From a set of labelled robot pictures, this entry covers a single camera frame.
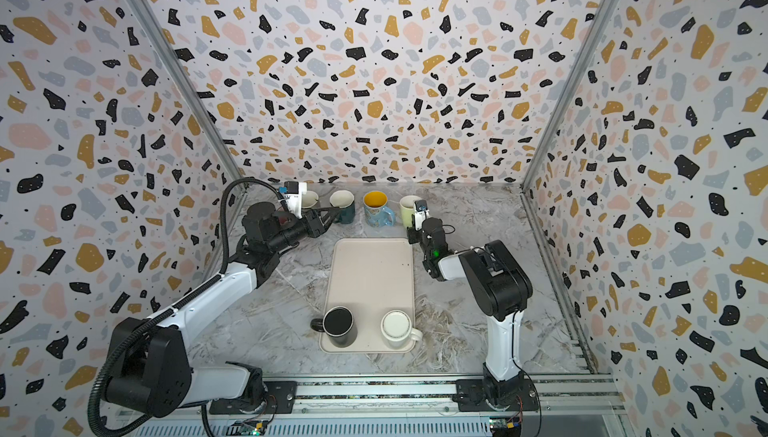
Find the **blue butterfly mug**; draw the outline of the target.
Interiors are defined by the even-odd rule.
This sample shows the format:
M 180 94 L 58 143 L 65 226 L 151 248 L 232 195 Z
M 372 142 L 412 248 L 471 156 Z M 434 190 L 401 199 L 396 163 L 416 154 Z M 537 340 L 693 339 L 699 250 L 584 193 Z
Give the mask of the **blue butterfly mug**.
M 370 191 L 364 195 L 365 221 L 371 227 L 394 226 L 396 217 L 388 207 L 388 197 L 381 191 Z

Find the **grey mug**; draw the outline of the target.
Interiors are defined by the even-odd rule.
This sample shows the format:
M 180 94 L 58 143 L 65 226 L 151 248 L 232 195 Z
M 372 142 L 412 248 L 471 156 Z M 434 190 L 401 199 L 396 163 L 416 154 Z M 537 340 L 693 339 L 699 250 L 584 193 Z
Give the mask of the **grey mug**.
M 303 209 L 311 209 L 315 207 L 319 202 L 319 195 L 312 190 L 307 190 L 302 194 L 301 207 Z

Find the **light green mug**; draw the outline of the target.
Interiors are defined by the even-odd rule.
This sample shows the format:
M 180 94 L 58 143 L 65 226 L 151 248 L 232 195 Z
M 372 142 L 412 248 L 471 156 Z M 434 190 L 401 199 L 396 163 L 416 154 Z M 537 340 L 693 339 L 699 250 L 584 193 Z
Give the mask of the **light green mug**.
M 406 195 L 399 201 L 400 216 L 403 226 L 406 229 L 414 227 L 415 215 L 416 215 L 416 202 L 422 200 L 422 197 L 418 195 Z

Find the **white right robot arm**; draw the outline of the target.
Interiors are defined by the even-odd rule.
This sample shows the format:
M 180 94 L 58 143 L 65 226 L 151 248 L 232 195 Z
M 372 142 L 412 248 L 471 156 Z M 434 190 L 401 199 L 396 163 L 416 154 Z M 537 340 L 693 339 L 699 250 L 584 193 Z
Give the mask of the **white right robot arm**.
M 519 361 L 520 328 L 532 283 L 506 245 L 494 240 L 462 251 L 449 249 L 443 222 L 428 217 L 407 229 L 408 241 L 423 254 L 423 266 L 438 281 L 464 279 L 487 317 L 483 399 L 493 408 L 517 402 L 525 373 Z

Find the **white mug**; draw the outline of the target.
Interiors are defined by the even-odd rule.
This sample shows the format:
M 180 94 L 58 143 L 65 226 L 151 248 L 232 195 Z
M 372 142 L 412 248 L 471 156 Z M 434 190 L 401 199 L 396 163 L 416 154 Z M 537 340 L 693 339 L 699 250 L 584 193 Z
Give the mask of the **white mug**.
M 413 326 L 410 316 L 402 310 L 386 313 L 382 317 L 380 329 L 387 345 L 395 350 L 423 339 L 422 331 Z

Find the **dark green mug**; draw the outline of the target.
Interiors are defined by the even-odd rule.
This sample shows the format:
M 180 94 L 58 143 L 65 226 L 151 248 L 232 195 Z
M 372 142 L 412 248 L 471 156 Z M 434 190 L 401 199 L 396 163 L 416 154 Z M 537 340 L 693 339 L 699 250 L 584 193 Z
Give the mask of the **dark green mug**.
M 337 190 L 330 196 L 330 204 L 339 210 L 335 222 L 352 224 L 355 219 L 355 196 L 349 190 Z

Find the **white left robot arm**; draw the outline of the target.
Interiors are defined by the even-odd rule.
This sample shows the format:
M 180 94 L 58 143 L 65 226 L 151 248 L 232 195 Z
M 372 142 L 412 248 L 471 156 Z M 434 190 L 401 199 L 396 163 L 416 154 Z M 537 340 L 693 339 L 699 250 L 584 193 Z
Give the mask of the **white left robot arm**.
M 225 310 L 267 282 L 285 253 L 304 238 L 325 234 L 340 212 L 320 207 L 295 216 L 271 202 L 251 205 L 224 272 L 165 309 L 145 319 L 127 318 L 114 329 L 89 398 L 90 419 L 99 421 L 103 402 L 137 411 L 144 420 L 220 399 L 254 407 L 265 402 L 261 369 L 235 362 L 194 368 L 188 351 Z

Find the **black mug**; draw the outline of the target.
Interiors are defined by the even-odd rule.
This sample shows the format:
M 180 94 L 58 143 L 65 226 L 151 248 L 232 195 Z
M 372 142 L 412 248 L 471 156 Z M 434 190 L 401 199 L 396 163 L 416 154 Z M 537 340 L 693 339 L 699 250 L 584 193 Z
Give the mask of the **black mug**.
M 339 348 L 349 347 L 357 338 L 358 331 L 352 312 L 344 306 L 328 310 L 322 318 L 314 318 L 310 328 L 327 335 Z

